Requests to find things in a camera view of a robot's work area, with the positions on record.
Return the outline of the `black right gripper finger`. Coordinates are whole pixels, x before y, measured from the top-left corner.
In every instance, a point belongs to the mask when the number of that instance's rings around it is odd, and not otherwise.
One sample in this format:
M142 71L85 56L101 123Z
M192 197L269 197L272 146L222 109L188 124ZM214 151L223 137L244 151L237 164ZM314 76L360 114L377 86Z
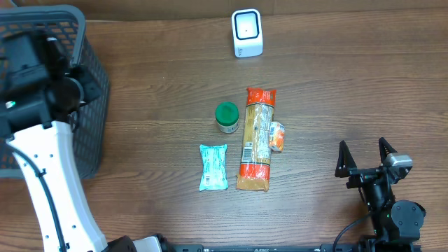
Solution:
M384 137L379 138L378 143L381 163L385 165L388 156L390 154L397 153L397 150L394 149Z
M349 147L345 141L339 143L339 157L337 161L336 170L351 170L357 169L356 163L350 153Z

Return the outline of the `green lid jar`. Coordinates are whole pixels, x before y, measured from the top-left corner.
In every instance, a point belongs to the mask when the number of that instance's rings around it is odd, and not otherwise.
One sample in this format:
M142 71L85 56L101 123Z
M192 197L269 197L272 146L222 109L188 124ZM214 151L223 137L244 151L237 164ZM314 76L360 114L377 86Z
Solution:
M230 134L239 127L239 110L229 101L219 104L215 110L215 118L221 132Z

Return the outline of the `teal snack packet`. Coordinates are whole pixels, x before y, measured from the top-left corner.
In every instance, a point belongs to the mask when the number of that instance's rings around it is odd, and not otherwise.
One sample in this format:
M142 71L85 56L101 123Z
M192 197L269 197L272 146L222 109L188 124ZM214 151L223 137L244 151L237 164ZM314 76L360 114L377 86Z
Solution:
M199 191L227 190L226 151L228 146L206 146L201 144L199 151L202 157L202 177Z

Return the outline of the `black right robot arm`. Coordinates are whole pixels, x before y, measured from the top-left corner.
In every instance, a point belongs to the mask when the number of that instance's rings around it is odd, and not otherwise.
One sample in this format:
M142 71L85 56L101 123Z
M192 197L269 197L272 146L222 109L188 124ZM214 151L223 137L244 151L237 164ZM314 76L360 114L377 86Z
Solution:
M335 238L333 251L345 251L338 243L351 228L370 219L373 235L365 235L356 245L347 248L353 251L420 251L414 243L420 239L426 210L418 203L396 200L392 185L404 179L413 167L408 154L399 153L385 138L379 139L380 165L359 169L345 141L339 143L339 156L335 176L347 178L346 187L356 188L367 207L367 214L347 225Z

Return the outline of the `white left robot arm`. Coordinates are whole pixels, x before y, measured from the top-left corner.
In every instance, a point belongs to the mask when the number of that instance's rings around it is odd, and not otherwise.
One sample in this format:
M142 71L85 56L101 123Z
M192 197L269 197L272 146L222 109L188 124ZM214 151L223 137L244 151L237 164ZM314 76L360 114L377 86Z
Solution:
M163 252L157 235L107 241L88 206L76 167L71 113L102 91L62 44L44 31L3 40L9 67L1 90L1 137L24 175L46 251Z

